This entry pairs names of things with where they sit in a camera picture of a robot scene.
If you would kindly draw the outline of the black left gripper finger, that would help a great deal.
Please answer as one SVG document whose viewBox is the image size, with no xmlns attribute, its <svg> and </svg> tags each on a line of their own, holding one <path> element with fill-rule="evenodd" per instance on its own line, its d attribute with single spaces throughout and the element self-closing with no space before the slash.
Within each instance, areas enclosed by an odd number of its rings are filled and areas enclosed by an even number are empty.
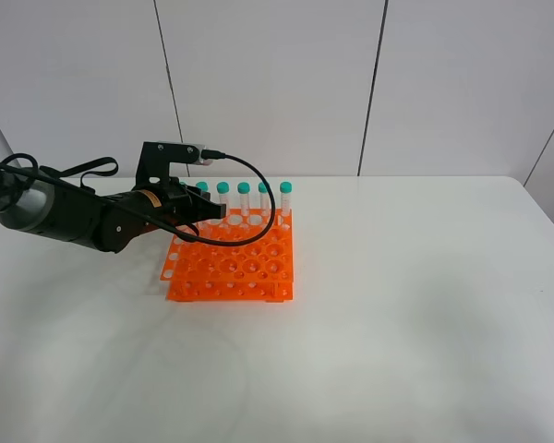
<svg viewBox="0 0 554 443">
<path fill-rule="evenodd" d="M 213 202 L 208 191 L 201 190 L 196 186 L 184 186 L 184 189 L 186 191 L 185 224 L 221 220 L 226 216 L 226 205 Z"/>
</svg>

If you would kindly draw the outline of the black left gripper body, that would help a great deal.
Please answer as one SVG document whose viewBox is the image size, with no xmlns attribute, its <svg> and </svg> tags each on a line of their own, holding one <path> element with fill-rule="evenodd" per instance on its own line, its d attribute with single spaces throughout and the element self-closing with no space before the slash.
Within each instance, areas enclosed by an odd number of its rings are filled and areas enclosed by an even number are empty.
<svg viewBox="0 0 554 443">
<path fill-rule="evenodd" d="M 170 178 L 167 186 L 160 180 L 148 179 L 138 181 L 138 193 L 150 202 L 144 212 L 153 219 L 179 228 L 203 221 L 200 206 L 203 190 L 197 186 L 176 177 Z"/>
</svg>

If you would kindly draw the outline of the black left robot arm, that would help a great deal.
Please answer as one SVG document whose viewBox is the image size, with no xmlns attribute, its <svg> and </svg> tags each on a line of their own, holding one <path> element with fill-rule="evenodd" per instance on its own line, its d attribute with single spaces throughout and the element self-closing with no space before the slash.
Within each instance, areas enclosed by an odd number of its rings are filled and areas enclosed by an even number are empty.
<svg viewBox="0 0 554 443">
<path fill-rule="evenodd" d="M 127 192 L 98 196 L 85 185 L 67 185 L 66 172 L 40 167 L 30 155 L 20 158 L 26 168 L 9 171 L 12 155 L 0 162 L 0 223 L 7 229 L 118 253 L 131 240 L 159 229 L 186 226 L 226 215 L 226 206 L 211 195 L 171 177 L 169 182 L 148 180 Z"/>
</svg>

